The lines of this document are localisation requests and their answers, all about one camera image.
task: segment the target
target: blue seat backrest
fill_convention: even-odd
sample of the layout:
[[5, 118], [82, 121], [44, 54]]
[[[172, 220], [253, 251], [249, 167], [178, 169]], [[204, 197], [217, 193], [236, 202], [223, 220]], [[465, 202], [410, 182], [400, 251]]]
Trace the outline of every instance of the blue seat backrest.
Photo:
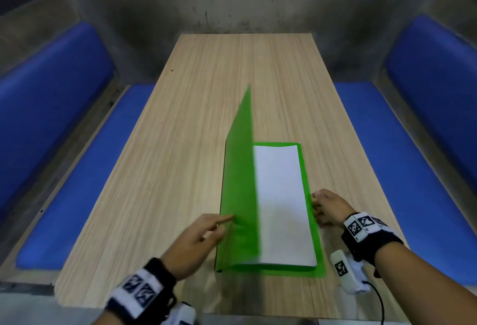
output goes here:
[[0, 79], [0, 212], [113, 73], [95, 29], [80, 22]]
[[477, 191], [477, 51], [418, 16], [386, 61], [390, 79]]

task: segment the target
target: hand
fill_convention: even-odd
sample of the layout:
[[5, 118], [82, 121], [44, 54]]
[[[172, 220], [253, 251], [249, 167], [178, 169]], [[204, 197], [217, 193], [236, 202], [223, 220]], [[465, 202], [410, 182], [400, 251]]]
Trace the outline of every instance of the hand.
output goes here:
[[233, 215], [203, 214], [187, 227], [170, 248], [164, 252], [161, 260], [165, 268], [177, 281], [194, 274], [207, 258], [212, 249], [225, 236], [222, 223], [231, 221]]
[[313, 192], [313, 208], [319, 225], [334, 224], [343, 227], [344, 221], [356, 211], [345, 199], [327, 189]]

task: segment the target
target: left hand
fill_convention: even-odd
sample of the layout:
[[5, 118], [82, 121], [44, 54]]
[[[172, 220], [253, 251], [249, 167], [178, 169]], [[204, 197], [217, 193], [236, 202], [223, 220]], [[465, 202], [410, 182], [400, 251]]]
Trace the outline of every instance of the left hand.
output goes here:
[[212, 249], [225, 236], [222, 223], [233, 220], [233, 215], [203, 214], [187, 227], [161, 256], [162, 263], [177, 281], [194, 274]]

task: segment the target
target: wooden table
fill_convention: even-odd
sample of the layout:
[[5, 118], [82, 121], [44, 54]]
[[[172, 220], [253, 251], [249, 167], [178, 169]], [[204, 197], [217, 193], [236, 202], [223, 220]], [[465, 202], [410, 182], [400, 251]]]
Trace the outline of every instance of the wooden table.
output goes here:
[[[339, 193], [402, 236], [310, 34], [182, 35], [55, 284], [61, 304], [104, 306], [201, 213], [219, 212], [225, 140], [248, 85], [256, 141], [300, 142], [312, 189]], [[327, 259], [343, 248], [340, 234], [320, 230]], [[257, 277], [214, 273], [214, 256], [176, 286], [199, 312], [381, 318], [376, 294], [345, 295], [329, 262], [322, 279]], [[405, 321], [373, 281], [386, 320]]]

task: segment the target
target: green folder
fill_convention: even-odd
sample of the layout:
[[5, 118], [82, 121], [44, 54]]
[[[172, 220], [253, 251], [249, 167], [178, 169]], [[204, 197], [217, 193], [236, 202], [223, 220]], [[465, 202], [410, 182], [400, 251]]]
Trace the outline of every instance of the green folder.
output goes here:
[[[254, 146], [297, 146], [301, 179], [317, 266], [241, 264], [260, 254], [257, 190], [255, 187]], [[326, 273], [318, 226], [313, 217], [312, 196], [299, 143], [253, 142], [251, 91], [247, 89], [227, 136], [221, 214], [234, 214], [227, 235], [219, 244], [216, 271], [253, 272], [266, 275], [323, 277]]]

